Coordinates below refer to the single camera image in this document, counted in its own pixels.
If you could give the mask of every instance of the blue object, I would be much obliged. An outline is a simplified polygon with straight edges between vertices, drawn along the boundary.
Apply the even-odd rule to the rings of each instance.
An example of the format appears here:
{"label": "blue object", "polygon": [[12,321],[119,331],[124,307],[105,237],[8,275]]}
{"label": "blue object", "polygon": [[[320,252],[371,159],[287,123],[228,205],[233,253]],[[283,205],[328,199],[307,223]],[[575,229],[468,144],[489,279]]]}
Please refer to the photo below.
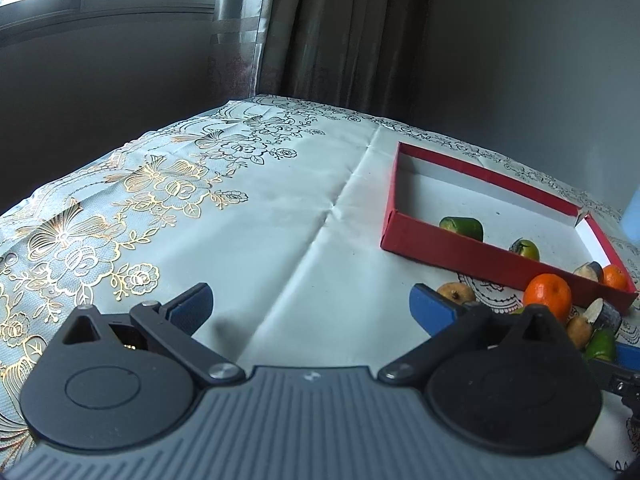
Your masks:
{"label": "blue object", "polygon": [[213,291],[207,283],[198,283],[162,305],[159,313],[185,334],[193,335],[213,313]]}
{"label": "blue object", "polygon": [[620,227],[631,242],[640,244],[640,187],[636,190],[622,215]]}
{"label": "blue object", "polygon": [[623,368],[640,372],[640,348],[616,343],[616,363]]}
{"label": "blue object", "polygon": [[456,307],[455,303],[421,283],[414,285],[409,293],[409,311],[431,337],[458,318]]}

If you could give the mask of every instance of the orange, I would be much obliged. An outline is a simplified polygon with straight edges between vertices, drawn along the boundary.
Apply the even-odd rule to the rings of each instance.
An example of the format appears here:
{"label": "orange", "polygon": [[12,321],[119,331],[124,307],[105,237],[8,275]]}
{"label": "orange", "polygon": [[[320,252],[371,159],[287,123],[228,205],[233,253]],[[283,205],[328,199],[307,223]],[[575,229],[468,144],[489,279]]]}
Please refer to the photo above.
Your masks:
{"label": "orange", "polygon": [[566,325],[571,312],[571,289],[565,280],[555,274],[540,274],[530,281],[522,297],[524,306],[546,305],[556,319]]}
{"label": "orange", "polygon": [[617,290],[626,290],[626,276],[615,265],[608,265],[602,269],[602,283]]}

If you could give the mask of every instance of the tablecloth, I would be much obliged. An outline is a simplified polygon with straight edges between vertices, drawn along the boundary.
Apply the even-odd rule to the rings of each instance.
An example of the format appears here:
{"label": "tablecloth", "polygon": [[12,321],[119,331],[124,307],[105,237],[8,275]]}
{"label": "tablecloth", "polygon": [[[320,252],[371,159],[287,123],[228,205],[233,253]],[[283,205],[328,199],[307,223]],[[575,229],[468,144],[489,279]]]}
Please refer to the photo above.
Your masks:
{"label": "tablecloth", "polygon": [[[399,141],[499,171],[591,211],[638,282],[620,213],[510,158],[396,121],[277,96],[229,102],[144,134],[38,189],[0,218],[2,466],[33,447],[18,396],[75,305],[126,312],[197,282],[215,308],[195,338],[254,365],[383,364],[423,342],[414,283],[461,280],[500,312],[520,293],[380,249]],[[638,345],[638,306],[619,338]],[[588,446],[622,470],[640,450],[605,394]]]}

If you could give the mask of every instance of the curtain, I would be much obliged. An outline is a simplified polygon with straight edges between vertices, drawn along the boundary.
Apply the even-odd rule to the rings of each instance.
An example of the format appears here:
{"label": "curtain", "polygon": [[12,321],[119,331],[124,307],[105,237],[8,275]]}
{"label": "curtain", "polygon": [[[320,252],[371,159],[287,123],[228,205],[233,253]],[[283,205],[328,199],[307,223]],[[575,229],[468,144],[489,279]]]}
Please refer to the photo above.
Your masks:
{"label": "curtain", "polygon": [[411,122],[430,0],[273,0],[258,90]]}
{"label": "curtain", "polygon": [[273,0],[216,0],[209,49],[212,105],[255,95]]}

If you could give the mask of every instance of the window frame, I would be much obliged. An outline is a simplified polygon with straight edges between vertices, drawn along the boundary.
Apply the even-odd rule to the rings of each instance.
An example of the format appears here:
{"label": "window frame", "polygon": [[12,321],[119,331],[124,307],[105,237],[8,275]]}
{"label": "window frame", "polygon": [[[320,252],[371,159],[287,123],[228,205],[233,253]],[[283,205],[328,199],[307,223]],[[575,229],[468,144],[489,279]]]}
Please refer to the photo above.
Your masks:
{"label": "window frame", "polygon": [[215,3],[216,0],[19,0],[0,6],[0,45],[16,34],[74,20],[149,12],[211,13]]}

